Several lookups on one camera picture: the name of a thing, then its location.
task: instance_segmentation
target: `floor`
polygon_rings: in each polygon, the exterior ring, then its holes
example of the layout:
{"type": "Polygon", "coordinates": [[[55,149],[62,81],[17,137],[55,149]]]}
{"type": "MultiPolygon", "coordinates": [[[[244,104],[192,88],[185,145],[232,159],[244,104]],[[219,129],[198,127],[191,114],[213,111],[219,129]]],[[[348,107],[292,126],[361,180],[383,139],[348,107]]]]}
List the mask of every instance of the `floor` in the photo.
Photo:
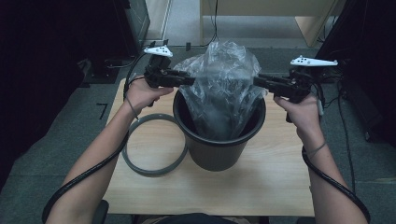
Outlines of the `floor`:
{"type": "MultiPolygon", "coordinates": [[[[185,46],[188,42],[192,46],[202,45],[199,32],[199,1],[146,2],[151,21],[147,42],[168,39],[168,46],[185,46]]],[[[214,19],[214,16],[204,17],[204,44],[209,43],[213,37],[214,19]]],[[[332,22],[333,17],[328,20],[326,34],[330,32],[332,22]]],[[[308,48],[293,17],[217,16],[216,25],[219,40],[232,40],[248,48],[308,48]]],[[[320,48],[320,43],[318,42],[314,48],[320,48]]]]}

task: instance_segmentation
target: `wooden table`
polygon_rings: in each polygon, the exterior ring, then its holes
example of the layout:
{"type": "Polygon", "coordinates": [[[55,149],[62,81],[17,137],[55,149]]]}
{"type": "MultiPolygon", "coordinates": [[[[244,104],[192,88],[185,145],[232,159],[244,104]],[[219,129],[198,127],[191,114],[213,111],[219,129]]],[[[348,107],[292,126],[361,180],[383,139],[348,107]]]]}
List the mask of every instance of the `wooden table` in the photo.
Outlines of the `wooden table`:
{"type": "Polygon", "coordinates": [[[292,16],[308,47],[315,46],[329,17],[342,6],[337,6],[338,1],[345,3],[345,0],[200,0],[201,45],[204,44],[203,16],[215,15],[216,1],[219,1],[218,16],[292,16]]]}
{"type": "MultiPolygon", "coordinates": [[[[110,116],[122,102],[121,82],[110,116]]],[[[140,115],[173,115],[174,94],[163,96],[140,115]]],[[[265,97],[266,119],[262,129],[247,142],[238,162],[222,172],[200,168],[188,153],[171,173],[145,177],[132,171],[119,156],[104,197],[109,213],[176,215],[202,212],[219,216],[313,216],[308,170],[301,157],[302,143],[286,112],[265,97]]],[[[154,120],[132,133],[130,160],[144,169],[172,163],[184,147],[176,124],[154,120]]]]}

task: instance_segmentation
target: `hand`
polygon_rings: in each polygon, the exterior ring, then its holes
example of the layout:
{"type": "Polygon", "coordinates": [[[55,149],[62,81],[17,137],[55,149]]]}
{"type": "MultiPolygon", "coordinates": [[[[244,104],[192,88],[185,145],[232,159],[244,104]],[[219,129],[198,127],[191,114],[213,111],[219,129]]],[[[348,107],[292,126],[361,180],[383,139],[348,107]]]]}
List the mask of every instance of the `hand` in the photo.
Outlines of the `hand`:
{"type": "Polygon", "coordinates": [[[140,77],[137,78],[139,79],[133,81],[129,90],[126,92],[126,97],[130,100],[137,115],[140,114],[143,108],[150,105],[153,101],[158,101],[161,96],[169,94],[174,90],[173,88],[154,89],[149,86],[145,79],[140,77]]]}
{"type": "Polygon", "coordinates": [[[297,127],[297,134],[300,138],[303,139],[306,135],[321,133],[317,97],[309,94],[299,104],[291,103],[281,97],[275,97],[274,101],[289,113],[291,121],[297,127]]]}

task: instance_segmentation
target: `wrist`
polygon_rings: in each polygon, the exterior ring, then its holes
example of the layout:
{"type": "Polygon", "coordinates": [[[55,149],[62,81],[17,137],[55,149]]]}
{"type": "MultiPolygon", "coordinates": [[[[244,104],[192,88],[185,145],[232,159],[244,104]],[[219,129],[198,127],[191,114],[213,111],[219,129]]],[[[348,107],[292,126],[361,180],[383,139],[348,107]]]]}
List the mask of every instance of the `wrist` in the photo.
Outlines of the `wrist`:
{"type": "Polygon", "coordinates": [[[124,102],[120,107],[120,110],[123,111],[123,114],[127,115],[131,119],[139,119],[138,116],[142,109],[134,105],[133,102],[128,102],[128,100],[125,98],[124,102]]]}
{"type": "Polygon", "coordinates": [[[310,131],[301,131],[298,130],[298,135],[301,138],[303,145],[305,147],[305,150],[307,152],[313,151],[321,146],[326,142],[323,132],[321,131],[320,128],[318,129],[312,129],[310,131]]]}

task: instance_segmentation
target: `gray carpet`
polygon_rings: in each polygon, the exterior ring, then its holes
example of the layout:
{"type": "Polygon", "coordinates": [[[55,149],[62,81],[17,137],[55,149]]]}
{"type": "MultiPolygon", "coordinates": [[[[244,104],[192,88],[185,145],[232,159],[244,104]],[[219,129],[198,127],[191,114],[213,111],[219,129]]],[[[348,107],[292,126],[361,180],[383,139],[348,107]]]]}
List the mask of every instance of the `gray carpet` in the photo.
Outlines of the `gray carpet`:
{"type": "MultiPolygon", "coordinates": [[[[205,52],[204,48],[170,48],[172,65],[205,52]]],[[[316,49],[251,49],[264,73],[286,75],[289,62],[300,54],[315,57],[316,49]]],[[[136,67],[143,72],[148,58],[136,67]]],[[[53,122],[49,133],[19,158],[0,195],[0,223],[40,223],[41,212],[52,193],[61,185],[67,171],[105,127],[116,89],[128,69],[120,70],[115,84],[96,84],[79,88],[53,122]]],[[[335,84],[325,84],[327,100],[337,96],[335,84]]],[[[349,133],[350,149],[358,196],[367,205],[372,223],[396,223],[396,148],[386,143],[367,143],[365,130],[349,101],[342,100],[342,110],[349,133]]],[[[350,185],[345,132],[337,103],[325,110],[323,130],[342,174],[350,185]]],[[[270,217],[273,224],[295,223],[297,217],[270,217]]],[[[108,215],[106,223],[131,223],[130,216],[108,215]]]]}

